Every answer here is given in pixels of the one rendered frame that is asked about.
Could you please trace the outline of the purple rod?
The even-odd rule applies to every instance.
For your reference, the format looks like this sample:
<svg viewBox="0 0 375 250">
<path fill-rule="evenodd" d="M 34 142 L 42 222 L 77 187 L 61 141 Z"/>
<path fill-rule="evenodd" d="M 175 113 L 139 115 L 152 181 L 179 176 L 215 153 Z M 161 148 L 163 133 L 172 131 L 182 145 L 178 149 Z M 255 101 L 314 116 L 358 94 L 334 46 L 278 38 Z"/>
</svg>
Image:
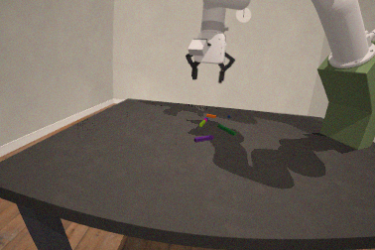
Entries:
<svg viewBox="0 0 375 250">
<path fill-rule="evenodd" d="M 213 136 L 208 135 L 208 136 L 196 137 L 196 138 L 194 138 L 194 141 L 195 142 L 201 142 L 201 141 L 207 141 L 207 140 L 212 140 L 212 139 L 213 139 Z"/>
</svg>

